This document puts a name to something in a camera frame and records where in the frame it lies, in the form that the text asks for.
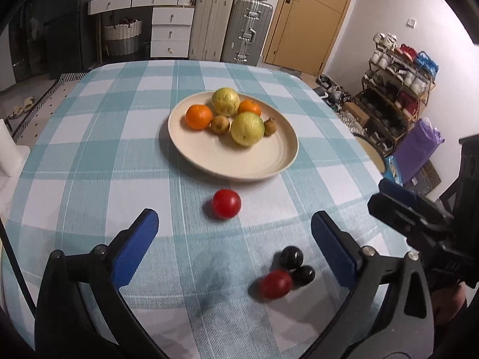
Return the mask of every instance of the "slipper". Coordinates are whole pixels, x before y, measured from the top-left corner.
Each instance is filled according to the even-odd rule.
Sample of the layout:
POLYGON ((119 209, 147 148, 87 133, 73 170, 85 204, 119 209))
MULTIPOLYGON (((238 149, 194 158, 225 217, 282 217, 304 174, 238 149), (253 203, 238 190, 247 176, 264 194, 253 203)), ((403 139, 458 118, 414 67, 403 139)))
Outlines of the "slipper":
POLYGON ((23 113, 23 108, 22 107, 14 107, 13 112, 8 115, 8 118, 17 118, 23 113))
POLYGON ((25 99, 25 105, 23 107, 24 112, 28 112, 30 109, 33 108, 33 106, 35 105, 34 102, 33 102, 34 99, 35 99, 34 95, 25 99))

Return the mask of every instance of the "door frame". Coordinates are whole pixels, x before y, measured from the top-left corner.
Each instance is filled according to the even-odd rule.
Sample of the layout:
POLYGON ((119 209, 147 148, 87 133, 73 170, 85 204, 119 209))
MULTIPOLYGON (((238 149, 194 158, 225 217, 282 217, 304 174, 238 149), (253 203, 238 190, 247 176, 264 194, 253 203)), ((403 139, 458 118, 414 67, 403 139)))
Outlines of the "door frame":
MULTIPOLYGON (((266 52, 263 53, 263 63, 271 63, 274 60, 274 56, 272 56, 272 54, 269 55, 272 38, 274 37, 276 30, 279 30, 279 31, 282 32, 282 31, 284 31, 284 28, 286 26, 286 21, 285 21, 284 25, 281 28, 278 27, 279 16, 281 15, 281 11, 283 10, 284 3, 285 3, 285 0, 278 0, 278 3, 276 4, 275 14, 272 17, 271 26, 270 26, 269 31, 268 31, 268 36, 266 37, 266 42, 264 43, 264 50, 266 52)), ((336 28, 336 32, 334 33, 334 36, 331 40, 331 44, 328 48, 328 51, 326 52, 326 56, 324 58, 324 61, 321 65, 321 67, 319 68, 318 73, 316 74, 316 76, 319 76, 323 72, 324 67, 326 66, 326 62, 328 61, 328 59, 331 55, 332 48, 334 47, 334 44, 336 43, 336 39, 338 38, 339 31, 341 30, 342 25, 344 23, 344 19, 346 18, 346 14, 348 13, 350 3, 351 3, 351 0, 347 0, 346 6, 344 7, 344 11, 343 11, 342 16, 341 16, 341 20, 339 20, 339 24, 338 24, 338 27, 336 28)))

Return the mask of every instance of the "hand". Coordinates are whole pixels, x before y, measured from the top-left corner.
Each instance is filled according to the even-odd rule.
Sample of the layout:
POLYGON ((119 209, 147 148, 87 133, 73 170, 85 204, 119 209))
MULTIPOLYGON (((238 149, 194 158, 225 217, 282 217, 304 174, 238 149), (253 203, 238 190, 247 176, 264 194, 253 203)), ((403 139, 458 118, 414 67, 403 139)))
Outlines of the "hand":
POLYGON ((443 325, 451 321, 466 301, 466 284, 444 287, 432 293, 434 324, 443 325))

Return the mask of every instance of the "wooden door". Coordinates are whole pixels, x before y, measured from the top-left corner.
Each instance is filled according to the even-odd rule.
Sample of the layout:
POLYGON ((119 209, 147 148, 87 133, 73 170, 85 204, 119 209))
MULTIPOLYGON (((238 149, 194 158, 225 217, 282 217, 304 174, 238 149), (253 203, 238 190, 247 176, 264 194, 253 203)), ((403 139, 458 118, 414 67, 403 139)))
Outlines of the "wooden door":
POLYGON ((265 62, 318 74, 348 4, 349 0, 283 0, 277 7, 277 24, 270 30, 265 62))

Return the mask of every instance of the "orange fruit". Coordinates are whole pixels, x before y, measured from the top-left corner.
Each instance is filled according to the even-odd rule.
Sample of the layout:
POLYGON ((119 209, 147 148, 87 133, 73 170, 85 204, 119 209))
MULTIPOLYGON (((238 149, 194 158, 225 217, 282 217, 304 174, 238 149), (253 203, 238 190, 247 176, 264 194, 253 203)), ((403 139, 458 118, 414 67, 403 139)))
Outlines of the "orange fruit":
POLYGON ((204 130, 212 121, 213 112, 206 105, 191 105, 184 118, 191 129, 204 130))
POLYGON ((238 114, 243 112, 253 112, 258 116, 261 116, 261 108, 258 104, 251 100, 244 100, 240 103, 238 108, 238 114))

